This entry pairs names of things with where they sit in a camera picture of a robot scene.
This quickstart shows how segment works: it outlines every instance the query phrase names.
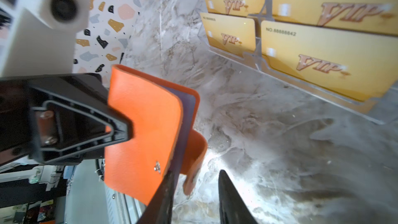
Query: black cable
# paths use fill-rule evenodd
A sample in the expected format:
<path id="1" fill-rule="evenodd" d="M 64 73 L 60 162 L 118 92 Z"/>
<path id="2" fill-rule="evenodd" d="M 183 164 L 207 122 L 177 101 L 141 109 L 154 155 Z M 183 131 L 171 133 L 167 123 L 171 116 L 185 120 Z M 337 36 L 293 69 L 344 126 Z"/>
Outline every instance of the black cable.
<path id="1" fill-rule="evenodd" d="M 96 172 L 97 172 L 98 176 L 101 178 L 101 180 L 103 181 L 103 173 L 100 168 L 100 160 L 99 159 L 96 159 Z"/>

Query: orange object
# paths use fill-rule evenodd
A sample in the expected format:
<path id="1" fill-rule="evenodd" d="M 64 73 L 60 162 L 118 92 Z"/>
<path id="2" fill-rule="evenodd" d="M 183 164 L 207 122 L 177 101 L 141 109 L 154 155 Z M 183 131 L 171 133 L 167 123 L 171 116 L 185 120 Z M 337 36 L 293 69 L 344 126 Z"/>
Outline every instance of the orange object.
<path id="1" fill-rule="evenodd" d="M 195 96 L 192 128 L 200 101 L 195 90 L 123 65 L 112 67 L 108 105 L 132 120 L 134 137 L 105 148 L 105 183 L 146 205 L 167 173 L 182 121 L 180 99 L 161 85 Z M 187 164 L 181 170 L 187 174 L 186 194 L 195 185 L 206 150 L 204 137 L 191 130 L 183 158 Z M 157 164 L 160 172 L 155 170 Z"/>

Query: marble table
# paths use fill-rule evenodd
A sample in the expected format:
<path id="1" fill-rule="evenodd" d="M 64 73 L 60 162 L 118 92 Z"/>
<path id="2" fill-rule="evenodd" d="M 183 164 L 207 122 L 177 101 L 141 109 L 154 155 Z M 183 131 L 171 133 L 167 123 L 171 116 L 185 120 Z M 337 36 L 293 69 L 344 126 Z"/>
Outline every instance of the marble table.
<path id="1" fill-rule="evenodd" d="M 203 2 L 143 2 L 121 62 L 201 96 L 194 127 L 209 150 L 188 197 L 180 176 L 173 223 L 219 223 L 221 169 L 259 223 L 396 223 L 398 122 L 376 125 L 209 52 Z"/>

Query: black round lens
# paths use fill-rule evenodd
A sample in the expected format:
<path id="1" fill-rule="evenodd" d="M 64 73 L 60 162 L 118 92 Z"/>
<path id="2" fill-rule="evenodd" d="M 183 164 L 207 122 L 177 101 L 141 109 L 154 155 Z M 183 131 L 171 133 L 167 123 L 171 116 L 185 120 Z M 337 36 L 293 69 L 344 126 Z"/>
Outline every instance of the black round lens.
<path id="1" fill-rule="evenodd" d="M 58 21 L 71 21 L 77 15 L 75 0 L 52 0 L 51 13 Z"/>

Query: marble surface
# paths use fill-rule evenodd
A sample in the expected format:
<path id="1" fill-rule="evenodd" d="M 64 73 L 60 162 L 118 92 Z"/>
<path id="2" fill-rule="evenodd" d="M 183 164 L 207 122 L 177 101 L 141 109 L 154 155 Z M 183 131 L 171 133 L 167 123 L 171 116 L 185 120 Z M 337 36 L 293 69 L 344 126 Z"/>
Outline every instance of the marble surface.
<path id="1" fill-rule="evenodd" d="M 259 223 L 396 223 L 398 122 L 375 125 L 214 55 L 197 37 L 203 0 L 145 0 L 124 65 L 197 90 L 208 140 L 173 223 L 219 223 L 225 169 Z"/>

